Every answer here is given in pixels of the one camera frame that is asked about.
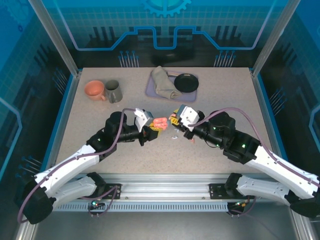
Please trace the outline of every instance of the gray mug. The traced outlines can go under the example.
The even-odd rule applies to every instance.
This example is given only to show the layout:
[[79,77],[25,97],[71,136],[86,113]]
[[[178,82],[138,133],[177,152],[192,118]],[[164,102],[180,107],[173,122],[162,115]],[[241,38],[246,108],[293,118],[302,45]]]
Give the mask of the gray mug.
[[118,103],[122,100],[123,96],[117,80],[107,81],[105,91],[110,103]]

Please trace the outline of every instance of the table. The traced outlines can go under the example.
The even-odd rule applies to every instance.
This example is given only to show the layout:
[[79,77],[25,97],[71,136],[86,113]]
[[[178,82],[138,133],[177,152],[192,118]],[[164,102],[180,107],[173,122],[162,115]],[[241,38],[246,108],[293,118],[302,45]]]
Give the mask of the table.
[[[205,115],[225,107],[244,110],[253,120],[263,140],[270,147],[266,126],[248,68],[166,67],[168,71],[186,72],[199,77],[197,99],[193,103],[175,102],[145,95],[152,67],[84,68],[72,104],[56,163],[75,153],[99,129],[111,113],[123,108],[140,108],[152,112],[155,118],[169,117],[181,104],[187,104]],[[106,82],[116,79],[123,93],[122,101],[91,101],[84,86],[91,80]],[[236,128],[255,136],[250,124],[238,112],[229,112],[236,120]],[[127,113],[132,125],[134,114]],[[210,148],[203,140],[195,144],[176,133],[173,126],[159,138],[140,147],[138,141],[119,143],[117,151],[85,173],[100,174],[228,174],[258,173],[257,170],[228,160],[218,148]]]

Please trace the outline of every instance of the gear logo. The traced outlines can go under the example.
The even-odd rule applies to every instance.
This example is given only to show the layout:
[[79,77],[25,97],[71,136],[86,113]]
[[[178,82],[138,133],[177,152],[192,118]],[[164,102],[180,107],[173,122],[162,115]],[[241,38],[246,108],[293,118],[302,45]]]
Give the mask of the gear logo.
[[0,0],[0,8],[6,6],[11,17],[18,23],[22,24],[29,16],[29,3],[27,0]]
[[150,14],[155,14],[157,17],[168,15],[171,17],[174,14],[180,14],[180,10],[187,9],[186,5],[190,4],[191,0],[142,0],[145,10],[149,10]]

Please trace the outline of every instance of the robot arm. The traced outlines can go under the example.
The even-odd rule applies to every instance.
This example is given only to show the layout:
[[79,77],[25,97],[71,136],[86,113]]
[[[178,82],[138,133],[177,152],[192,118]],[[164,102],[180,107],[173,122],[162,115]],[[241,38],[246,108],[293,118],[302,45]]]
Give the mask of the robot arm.
[[235,119],[226,112],[219,110],[208,121],[203,121],[204,118],[203,112],[182,105],[170,120],[184,132],[187,139],[198,136],[223,150],[223,155],[228,159],[255,168],[278,181],[250,179],[232,173],[225,184],[230,196],[252,195],[276,200],[306,217],[315,217],[320,213],[317,175],[299,169],[272,152],[268,153],[259,140],[236,130]]
[[127,116],[124,113],[112,113],[103,130],[93,135],[72,156],[34,177],[21,178],[14,201],[19,207],[24,206],[23,214],[31,224],[39,223],[53,208],[61,204],[84,196],[100,196],[106,183],[96,173],[89,173],[71,183],[67,182],[114,153],[117,143],[138,140],[143,146],[145,142],[156,139],[162,129],[165,129],[155,126],[150,112],[136,108],[134,114],[135,124],[127,125]]

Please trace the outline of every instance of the gray cloth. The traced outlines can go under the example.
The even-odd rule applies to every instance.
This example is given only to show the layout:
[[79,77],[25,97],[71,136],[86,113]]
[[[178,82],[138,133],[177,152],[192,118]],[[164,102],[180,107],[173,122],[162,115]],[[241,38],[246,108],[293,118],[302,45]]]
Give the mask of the gray cloth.
[[154,81],[154,90],[156,94],[167,99],[176,99],[182,95],[182,93],[176,89],[172,81],[170,81],[167,72],[161,66],[157,66],[151,72],[151,76]]

